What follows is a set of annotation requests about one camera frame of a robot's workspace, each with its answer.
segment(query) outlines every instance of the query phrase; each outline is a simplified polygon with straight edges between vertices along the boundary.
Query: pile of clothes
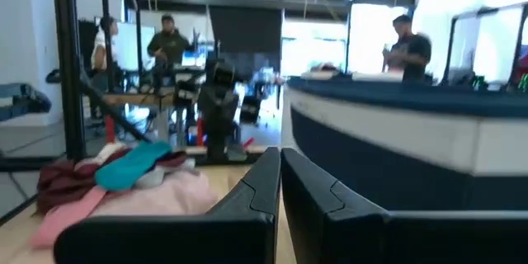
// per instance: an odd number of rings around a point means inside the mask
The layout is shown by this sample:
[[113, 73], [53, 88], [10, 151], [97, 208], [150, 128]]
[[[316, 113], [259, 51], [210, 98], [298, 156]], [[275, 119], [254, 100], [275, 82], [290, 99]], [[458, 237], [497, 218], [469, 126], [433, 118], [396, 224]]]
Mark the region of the pile of clothes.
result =
[[169, 144], [107, 144], [95, 157], [40, 171], [33, 248], [51, 248], [67, 227], [96, 215], [200, 215], [218, 201], [207, 177]]

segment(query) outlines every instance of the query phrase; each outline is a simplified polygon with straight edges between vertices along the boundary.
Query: maroon cloth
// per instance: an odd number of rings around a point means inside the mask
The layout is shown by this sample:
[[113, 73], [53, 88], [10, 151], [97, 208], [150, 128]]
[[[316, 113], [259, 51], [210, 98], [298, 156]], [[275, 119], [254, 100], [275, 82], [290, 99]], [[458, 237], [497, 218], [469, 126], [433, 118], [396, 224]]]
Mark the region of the maroon cloth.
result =
[[103, 164], [85, 163], [75, 169], [73, 161], [57, 161], [40, 169], [37, 182], [36, 209], [40, 214], [46, 214], [55, 206], [80, 200], [95, 185], [95, 173], [118, 158], [125, 156], [130, 149], [122, 149], [113, 153]]
[[186, 160], [188, 156], [185, 151], [179, 151], [175, 153], [168, 153], [164, 155], [163, 157], [156, 160], [155, 166], [163, 166], [163, 167], [180, 167]]

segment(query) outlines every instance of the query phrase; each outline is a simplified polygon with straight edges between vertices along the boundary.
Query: wooden table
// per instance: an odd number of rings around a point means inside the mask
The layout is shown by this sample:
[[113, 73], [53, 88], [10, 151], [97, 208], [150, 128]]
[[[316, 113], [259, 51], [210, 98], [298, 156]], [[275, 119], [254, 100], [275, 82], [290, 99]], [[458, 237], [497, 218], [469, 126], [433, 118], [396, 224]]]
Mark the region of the wooden table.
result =
[[[172, 111], [170, 107], [174, 106], [174, 87], [162, 87], [158, 95], [132, 93], [105, 94], [103, 95], [103, 100], [113, 106], [131, 104], [135, 106], [148, 106], [157, 108], [158, 114], [156, 115], [154, 123], [156, 124], [156, 129], [158, 129], [158, 138], [170, 143], [168, 121]], [[177, 114], [177, 120], [183, 120], [181, 112]], [[179, 132], [180, 133], [178, 137], [185, 139], [185, 135], [182, 135], [185, 134], [185, 132]]]
[[103, 99], [110, 105], [132, 104], [136, 106], [173, 106], [174, 87], [162, 87], [158, 95], [154, 94], [105, 94]]
[[[213, 191], [219, 196], [225, 196], [246, 174], [249, 166], [211, 166], [199, 169], [209, 178]], [[279, 213], [276, 263], [295, 264], [282, 195], [280, 196]], [[34, 251], [28, 244], [30, 236], [37, 230], [41, 221], [41, 217], [35, 216], [35, 205], [31, 205], [0, 228], [0, 264], [54, 263], [50, 250]]]

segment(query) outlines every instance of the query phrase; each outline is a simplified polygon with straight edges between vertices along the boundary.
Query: pink cloth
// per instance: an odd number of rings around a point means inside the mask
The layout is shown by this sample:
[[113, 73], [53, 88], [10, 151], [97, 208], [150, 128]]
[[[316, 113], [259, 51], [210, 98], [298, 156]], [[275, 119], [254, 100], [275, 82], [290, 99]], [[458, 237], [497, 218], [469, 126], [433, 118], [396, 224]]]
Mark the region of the pink cloth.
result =
[[183, 170], [165, 177], [161, 186], [133, 190], [105, 199], [96, 215], [200, 215], [218, 201], [207, 177]]
[[86, 219], [101, 203], [106, 190], [94, 186], [81, 200], [50, 210], [36, 234], [30, 239], [33, 248], [50, 248], [67, 227]]
[[33, 248], [51, 248], [67, 227], [88, 216], [100, 215], [199, 215], [218, 201], [207, 177], [194, 171], [179, 171], [165, 177], [163, 184], [149, 189], [106, 195], [95, 186], [81, 200], [51, 210], [36, 234]]

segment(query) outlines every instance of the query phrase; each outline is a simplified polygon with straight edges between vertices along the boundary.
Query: teal cloth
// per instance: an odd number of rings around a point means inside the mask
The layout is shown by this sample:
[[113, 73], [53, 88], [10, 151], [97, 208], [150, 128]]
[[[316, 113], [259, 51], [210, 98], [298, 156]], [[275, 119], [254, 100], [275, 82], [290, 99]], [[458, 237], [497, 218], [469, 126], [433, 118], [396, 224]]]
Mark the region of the teal cloth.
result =
[[96, 184], [107, 191], [128, 190], [155, 164], [157, 159], [171, 151], [171, 146], [164, 142], [140, 143], [123, 158], [97, 170]]

